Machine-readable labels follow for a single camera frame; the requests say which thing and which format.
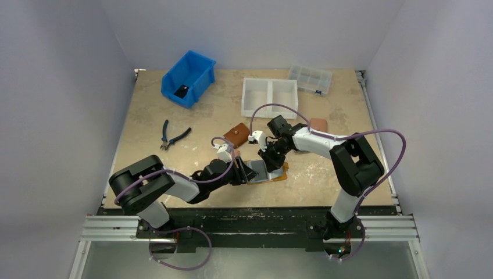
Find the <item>orange card holder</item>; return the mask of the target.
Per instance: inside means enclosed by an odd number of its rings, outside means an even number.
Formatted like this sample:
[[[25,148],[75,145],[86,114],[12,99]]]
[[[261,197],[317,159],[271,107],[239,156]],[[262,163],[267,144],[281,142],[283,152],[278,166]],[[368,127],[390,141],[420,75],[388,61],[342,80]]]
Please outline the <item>orange card holder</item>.
[[[253,179],[249,180],[248,184],[270,183],[287,179],[287,171],[289,169],[287,162],[284,162],[280,169],[273,170],[271,172],[267,171],[266,164],[261,159],[246,161],[246,165],[250,169],[257,172],[257,175]]]

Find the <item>dark credit card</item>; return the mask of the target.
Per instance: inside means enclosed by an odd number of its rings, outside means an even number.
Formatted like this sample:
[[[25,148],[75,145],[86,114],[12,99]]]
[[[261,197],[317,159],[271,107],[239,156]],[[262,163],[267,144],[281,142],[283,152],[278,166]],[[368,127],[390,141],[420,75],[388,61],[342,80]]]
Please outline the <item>dark credit card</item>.
[[[266,165],[262,159],[250,160],[246,165],[256,173],[256,176],[251,178],[249,183],[263,183],[269,180],[269,173],[267,172]]]

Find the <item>black card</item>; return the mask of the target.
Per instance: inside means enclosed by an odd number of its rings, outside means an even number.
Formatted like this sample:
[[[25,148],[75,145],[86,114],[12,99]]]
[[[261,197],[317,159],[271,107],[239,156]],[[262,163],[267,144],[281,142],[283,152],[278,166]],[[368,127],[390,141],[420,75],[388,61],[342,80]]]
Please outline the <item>black card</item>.
[[[174,93],[174,96],[180,99],[186,99],[188,94],[189,87],[186,85],[181,85]]]

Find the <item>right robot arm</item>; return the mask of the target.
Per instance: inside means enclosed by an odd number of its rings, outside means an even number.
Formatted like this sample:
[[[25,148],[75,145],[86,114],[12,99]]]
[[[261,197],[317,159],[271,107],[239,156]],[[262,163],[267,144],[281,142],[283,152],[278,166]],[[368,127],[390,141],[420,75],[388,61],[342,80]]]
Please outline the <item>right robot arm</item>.
[[[267,126],[273,134],[272,141],[260,130],[248,137],[250,144],[259,145],[258,154],[267,171],[280,169],[290,151],[314,153],[331,160],[342,190],[331,207],[326,228],[335,237],[347,232],[363,194],[384,175],[384,167],[366,138],[353,135],[337,139],[306,124],[292,126],[282,116],[273,118]]]

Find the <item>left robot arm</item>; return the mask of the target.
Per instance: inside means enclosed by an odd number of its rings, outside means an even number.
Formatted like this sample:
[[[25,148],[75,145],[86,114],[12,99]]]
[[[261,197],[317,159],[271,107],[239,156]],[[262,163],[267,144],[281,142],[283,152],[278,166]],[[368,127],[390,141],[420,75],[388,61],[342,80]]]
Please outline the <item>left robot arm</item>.
[[[165,205],[158,199],[166,194],[189,204],[209,198],[211,192],[225,185],[250,182],[258,172],[236,157],[230,163],[212,160],[191,176],[164,166],[156,156],[148,156],[110,176],[109,185],[115,194],[115,204],[127,216],[139,216],[151,225],[151,231],[160,238],[173,232],[173,222]]]

